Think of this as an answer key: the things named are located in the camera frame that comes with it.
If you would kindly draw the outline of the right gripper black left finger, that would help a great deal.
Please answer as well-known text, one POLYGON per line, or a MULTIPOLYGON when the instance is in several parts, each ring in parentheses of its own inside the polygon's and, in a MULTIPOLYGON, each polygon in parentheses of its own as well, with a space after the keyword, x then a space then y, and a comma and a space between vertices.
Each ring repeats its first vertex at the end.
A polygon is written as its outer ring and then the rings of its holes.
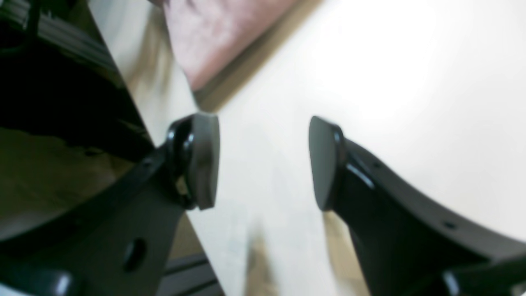
POLYGON ((102 193, 1 242, 1 285, 30 296, 153 296, 180 217, 214 207, 218 116, 173 122, 165 142, 102 193))

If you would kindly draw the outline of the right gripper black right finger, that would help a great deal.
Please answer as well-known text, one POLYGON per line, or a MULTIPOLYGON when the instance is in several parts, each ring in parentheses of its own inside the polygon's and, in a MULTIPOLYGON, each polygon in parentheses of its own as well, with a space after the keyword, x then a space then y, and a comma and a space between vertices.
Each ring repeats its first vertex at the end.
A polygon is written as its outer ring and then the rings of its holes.
POLYGON ((319 116, 309 154, 318 207, 347 225, 372 296, 524 296, 524 242, 429 199, 319 116))

